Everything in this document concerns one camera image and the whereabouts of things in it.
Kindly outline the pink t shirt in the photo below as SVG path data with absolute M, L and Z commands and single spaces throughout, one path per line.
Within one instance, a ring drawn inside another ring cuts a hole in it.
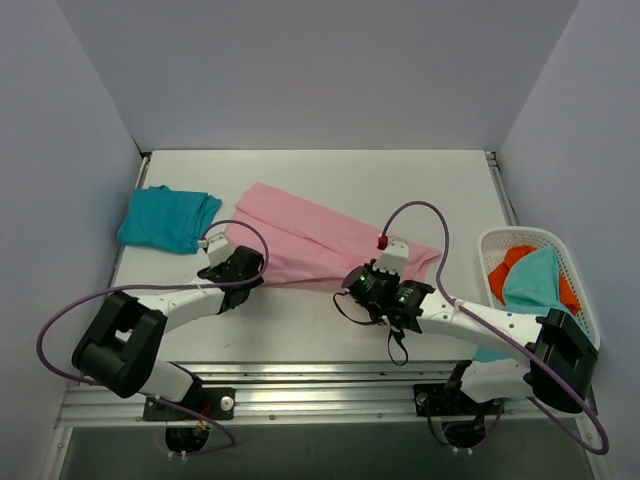
M 381 254 L 378 228 L 259 182 L 236 202 L 232 219 L 224 231 L 232 245 L 262 253 L 264 237 L 269 286 L 339 283 Z

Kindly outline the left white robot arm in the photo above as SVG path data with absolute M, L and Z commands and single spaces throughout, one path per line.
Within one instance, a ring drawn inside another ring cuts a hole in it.
M 197 413 L 229 418 L 231 393 L 211 394 L 194 373 L 160 360 L 164 334 L 191 321 L 222 315 L 263 283 L 262 253 L 239 246 L 223 262 L 201 269 L 186 290 L 135 297 L 109 294 L 72 354 L 72 365 L 121 398 L 160 397 L 179 419 Z

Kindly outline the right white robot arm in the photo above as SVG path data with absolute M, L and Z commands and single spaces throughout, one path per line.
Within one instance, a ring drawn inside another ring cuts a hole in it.
M 342 288 L 373 324 L 388 326 L 396 342 L 411 331 L 500 352 L 524 368 L 520 382 L 537 400 L 565 413 L 584 410 L 598 350 L 571 314 L 558 309 L 520 314 L 449 300 L 428 284 L 402 281 L 372 263 L 348 273 Z

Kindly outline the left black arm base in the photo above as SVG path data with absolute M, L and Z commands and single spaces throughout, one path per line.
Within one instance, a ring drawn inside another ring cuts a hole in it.
M 166 424 L 163 439 L 170 454 L 196 457 L 236 445 L 235 436 L 223 425 L 234 418 L 234 409 L 234 389 L 197 387 L 180 402 L 147 397 L 142 420 Z

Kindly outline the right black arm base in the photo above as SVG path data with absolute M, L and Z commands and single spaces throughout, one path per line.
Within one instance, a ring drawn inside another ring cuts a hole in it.
M 444 383 L 413 386 L 416 415 L 427 420 L 437 443 L 471 455 L 497 427 L 503 400 L 478 403 L 462 392 L 462 376 L 471 361 L 457 362 Z

